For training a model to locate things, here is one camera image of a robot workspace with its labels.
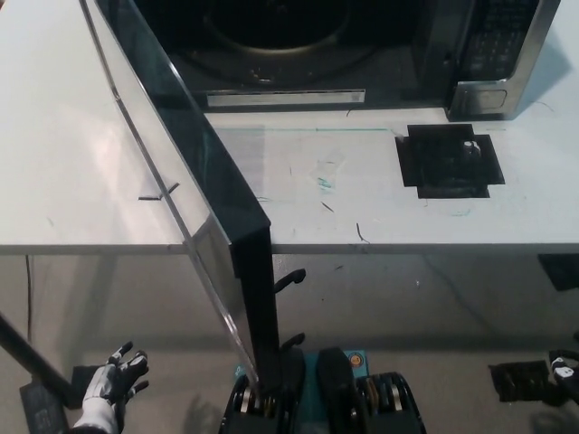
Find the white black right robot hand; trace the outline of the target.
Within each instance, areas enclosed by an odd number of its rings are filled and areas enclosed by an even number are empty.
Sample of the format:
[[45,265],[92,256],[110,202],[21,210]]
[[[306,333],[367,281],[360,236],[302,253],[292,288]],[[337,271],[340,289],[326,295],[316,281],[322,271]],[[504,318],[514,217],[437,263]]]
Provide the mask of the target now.
[[562,394],[578,403],[578,350],[557,349],[548,353],[551,371]]

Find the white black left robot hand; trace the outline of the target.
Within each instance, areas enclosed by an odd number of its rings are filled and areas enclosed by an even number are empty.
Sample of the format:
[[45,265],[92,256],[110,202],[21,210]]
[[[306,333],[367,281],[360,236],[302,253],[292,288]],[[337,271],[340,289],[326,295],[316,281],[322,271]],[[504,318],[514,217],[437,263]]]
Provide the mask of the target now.
[[147,353],[139,350],[123,360],[133,348],[123,344],[92,375],[81,405],[81,416],[69,433],[120,434],[125,428],[126,407],[149,385],[141,378],[148,373]]

